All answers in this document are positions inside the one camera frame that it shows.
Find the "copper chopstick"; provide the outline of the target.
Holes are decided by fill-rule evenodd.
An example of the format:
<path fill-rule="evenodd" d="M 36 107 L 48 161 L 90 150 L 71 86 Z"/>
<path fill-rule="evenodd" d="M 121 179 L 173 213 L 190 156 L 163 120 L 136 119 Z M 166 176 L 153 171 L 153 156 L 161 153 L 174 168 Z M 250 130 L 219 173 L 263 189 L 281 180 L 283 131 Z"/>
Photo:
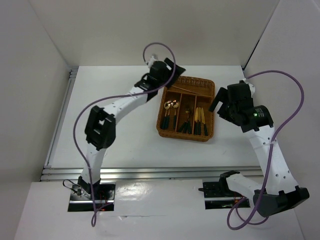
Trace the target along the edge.
<path fill-rule="evenodd" d="M 192 94 L 195 94 L 195 95 L 198 95 L 198 96 L 207 96 L 203 93 L 199 93 L 199 92 L 195 92 L 195 91 L 191 91 L 191 90 L 188 90 L 188 89 L 184 89 L 184 88 L 181 88 L 181 87 L 178 87 L 178 86 L 172 86 L 172 88 L 175 88 L 175 89 L 178 89 L 178 90 L 182 90 L 182 91 L 185 91 L 185 92 L 188 92 L 188 93 L 192 93 Z"/>

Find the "gold knife green handle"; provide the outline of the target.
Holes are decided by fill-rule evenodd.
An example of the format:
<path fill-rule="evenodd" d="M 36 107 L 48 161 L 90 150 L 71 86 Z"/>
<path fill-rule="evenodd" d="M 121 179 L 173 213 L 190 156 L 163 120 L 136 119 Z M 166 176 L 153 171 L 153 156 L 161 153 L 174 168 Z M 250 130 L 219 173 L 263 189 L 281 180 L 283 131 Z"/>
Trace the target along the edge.
<path fill-rule="evenodd" d="M 196 107 L 196 108 L 195 108 L 195 114 L 194 114 L 194 134 L 195 134 L 195 135 L 198 135 L 198 128 L 199 128 L 199 127 L 198 127 L 198 126 L 199 126 L 199 125 L 198 125 L 198 122 L 199 122 L 199 121 L 198 121 L 198 116 L 199 116 L 199 112 L 198 112 L 198 111 L 199 111 L 199 108 Z"/>
<path fill-rule="evenodd" d="M 201 135 L 201 108 L 197 108 L 197 135 Z"/>
<path fill-rule="evenodd" d="M 205 113 L 204 113 L 203 108 L 201 108 L 201 122 L 203 124 L 204 135 L 208 136 L 208 129 L 207 129 L 207 125 L 206 125 Z"/>

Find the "brown wicker cutlery tray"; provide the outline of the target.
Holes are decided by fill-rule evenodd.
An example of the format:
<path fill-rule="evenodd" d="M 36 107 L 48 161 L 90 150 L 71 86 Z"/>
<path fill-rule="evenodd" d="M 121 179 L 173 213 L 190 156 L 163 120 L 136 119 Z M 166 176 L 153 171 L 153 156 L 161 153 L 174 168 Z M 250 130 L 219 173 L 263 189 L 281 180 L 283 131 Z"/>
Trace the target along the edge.
<path fill-rule="evenodd" d="M 215 114 L 209 111 L 215 98 L 212 80 L 181 76 L 163 90 L 156 129 L 164 138 L 207 142 L 214 135 Z"/>

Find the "gold spoon green handle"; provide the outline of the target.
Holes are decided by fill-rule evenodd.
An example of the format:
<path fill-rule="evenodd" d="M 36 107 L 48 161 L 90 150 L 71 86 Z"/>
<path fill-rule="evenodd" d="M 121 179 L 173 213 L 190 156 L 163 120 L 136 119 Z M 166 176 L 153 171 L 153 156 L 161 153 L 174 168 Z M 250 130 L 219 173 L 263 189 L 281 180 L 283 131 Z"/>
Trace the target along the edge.
<path fill-rule="evenodd" d="M 176 127 L 177 127 L 177 112 L 178 112 L 178 109 L 179 109 L 179 106 L 180 106 L 179 101 L 178 100 L 174 100 L 172 102 L 172 106 L 173 106 L 173 109 L 174 109 L 173 129 L 176 130 Z"/>
<path fill-rule="evenodd" d="M 162 125 L 161 125 L 161 129 L 164 130 L 166 128 L 166 121 L 167 121 L 167 114 L 168 114 L 168 110 L 171 107 L 171 101 L 167 101 L 164 103 L 164 109 L 165 109 L 165 114 L 164 114 L 164 118 L 162 121 Z"/>
<path fill-rule="evenodd" d="M 176 103 L 175 100 L 172 100 L 171 103 L 170 103 L 170 107 L 169 107 L 168 115 L 167 115 L 167 122 L 166 122 L 166 128 L 167 129 L 169 128 L 169 125 L 170 125 L 171 110 L 174 107 L 175 103 Z"/>

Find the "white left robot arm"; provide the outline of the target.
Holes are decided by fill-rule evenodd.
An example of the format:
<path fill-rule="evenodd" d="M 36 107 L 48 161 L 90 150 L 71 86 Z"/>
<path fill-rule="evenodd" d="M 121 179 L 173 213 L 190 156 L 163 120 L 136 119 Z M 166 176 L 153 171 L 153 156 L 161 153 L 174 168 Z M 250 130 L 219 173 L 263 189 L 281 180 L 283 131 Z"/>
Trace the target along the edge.
<path fill-rule="evenodd" d="M 88 200 L 99 195 L 101 167 L 106 150 L 116 139 L 116 125 L 131 111 L 156 96 L 163 86 L 172 86 L 186 71 L 185 68 L 174 65 L 169 58 L 164 61 L 151 59 L 148 68 L 149 72 L 127 94 L 109 105 L 95 105 L 90 110 L 84 129 L 87 142 L 86 154 L 83 155 L 85 167 L 77 181 L 81 194 Z"/>

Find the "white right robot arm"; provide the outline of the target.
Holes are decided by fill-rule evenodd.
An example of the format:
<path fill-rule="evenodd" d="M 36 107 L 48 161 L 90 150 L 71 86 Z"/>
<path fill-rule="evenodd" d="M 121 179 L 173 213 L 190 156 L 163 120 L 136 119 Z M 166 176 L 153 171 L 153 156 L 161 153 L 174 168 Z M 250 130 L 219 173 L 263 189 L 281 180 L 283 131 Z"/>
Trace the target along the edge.
<path fill-rule="evenodd" d="M 222 173 L 218 190 L 223 196 L 239 193 L 253 202 L 254 209 L 264 218 L 290 210 L 310 197 L 305 187 L 299 187 L 285 161 L 276 138 L 276 129 L 269 110 L 255 106 L 253 87 L 244 81 L 221 87 L 209 111 L 222 103 L 220 118 L 241 128 L 249 140 L 262 170 L 264 180 L 259 184 L 237 170 Z"/>

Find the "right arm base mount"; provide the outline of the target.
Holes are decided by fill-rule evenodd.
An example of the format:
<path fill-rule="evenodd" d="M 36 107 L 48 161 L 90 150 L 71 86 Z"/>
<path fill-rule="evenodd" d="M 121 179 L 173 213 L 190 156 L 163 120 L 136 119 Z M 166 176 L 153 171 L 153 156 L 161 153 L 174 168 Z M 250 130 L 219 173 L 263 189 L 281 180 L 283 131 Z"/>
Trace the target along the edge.
<path fill-rule="evenodd" d="M 231 170 L 222 173 L 218 181 L 203 182 L 198 191 L 203 193 L 206 210 L 231 209 L 243 196 L 231 191 L 227 186 L 227 177 L 239 174 L 239 171 Z"/>

